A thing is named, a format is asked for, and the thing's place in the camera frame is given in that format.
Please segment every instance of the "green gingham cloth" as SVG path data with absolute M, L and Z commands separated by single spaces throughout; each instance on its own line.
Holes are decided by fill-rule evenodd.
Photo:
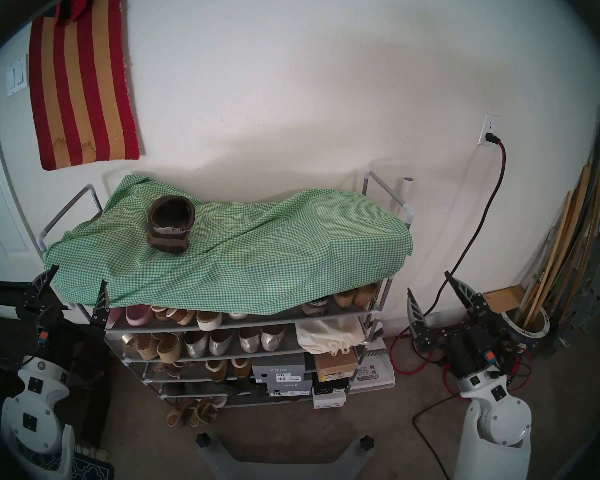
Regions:
M 196 208 L 180 255 L 147 244 L 147 209 L 165 195 Z M 93 306 L 106 280 L 112 307 L 147 304 L 271 314 L 395 274 L 413 241 L 396 216 L 362 194 L 309 189 L 281 203 L 203 203 L 127 175 L 102 215 L 66 232 L 45 267 L 67 301 Z

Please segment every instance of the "black shoe box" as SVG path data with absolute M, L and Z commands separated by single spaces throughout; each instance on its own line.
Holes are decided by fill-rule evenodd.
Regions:
M 319 396 L 321 394 L 333 394 L 333 392 L 346 391 L 347 385 L 349 385 L 348 378 L 339 378 L 337 380 L 321 382 L 318 380 L 318 374 L 313 374 L 313 393 L 316 396 Z

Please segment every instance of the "electrical outlet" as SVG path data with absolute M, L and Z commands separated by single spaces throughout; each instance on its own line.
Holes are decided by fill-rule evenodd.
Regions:
M 484 135 L 487 132 L 494 134 L 497 136 L 496 131 L 498 130 L 498 125 L 500 123 L 500 117 L 498 115 L 492 115 L 491 113 L 487 113 L 484 116 L 484 124 L 482 125 L 482 132 L 480 132 L 480 139 L 478 139 L 478 146 L 491 146 L 493 143 L 487 141 L 484 138 Z

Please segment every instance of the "brown shoe box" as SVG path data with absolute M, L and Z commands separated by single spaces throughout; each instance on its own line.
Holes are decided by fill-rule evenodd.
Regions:
M 353 350 L 347 354 L 342 354 L 341 351 L 333 356 L 331 353 L 314 354 L 315 369 L 318 373 L 320 382 L 328 382 L 339 378 L 349 378 L 353 376 L 358 361 Z

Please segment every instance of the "silver shoe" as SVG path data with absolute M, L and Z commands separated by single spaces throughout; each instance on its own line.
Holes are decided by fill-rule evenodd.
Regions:
M 184 335 L 184 345 L 192 358 L 201 358 L 207 352 L 209 332 L 202 330 L 190 331 Z
M 240 347 L 245 353 L 256 353 L 260 349 L 260 327 L 245 327 L 238 329 Z
M 262 327 L 262 347 L 265 351 L 277 351 L 285 335 L 287 325 L 267 325 Z
M 209 336 L 209 352 L 213 356 L 222 356 L 225 354 L 234 338 L 234 334 L 235 328 L 223 328 L 212 331 Z

